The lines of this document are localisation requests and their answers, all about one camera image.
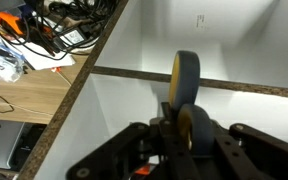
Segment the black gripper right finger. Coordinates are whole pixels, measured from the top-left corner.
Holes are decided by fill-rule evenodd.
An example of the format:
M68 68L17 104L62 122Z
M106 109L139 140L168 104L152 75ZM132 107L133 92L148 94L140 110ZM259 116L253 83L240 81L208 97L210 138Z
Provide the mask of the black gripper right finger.
M288 143L245 124L212 123L210 180L288 180Z

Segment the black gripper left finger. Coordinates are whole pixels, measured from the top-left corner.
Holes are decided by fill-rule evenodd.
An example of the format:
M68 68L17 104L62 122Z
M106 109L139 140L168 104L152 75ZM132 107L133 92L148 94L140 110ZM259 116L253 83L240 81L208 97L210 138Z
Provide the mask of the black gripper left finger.
M201 180L188 147L175 125L175 111L161 103L164 117L132 123L73 165L66 180L128 180L158 156L158 166L146 180Z

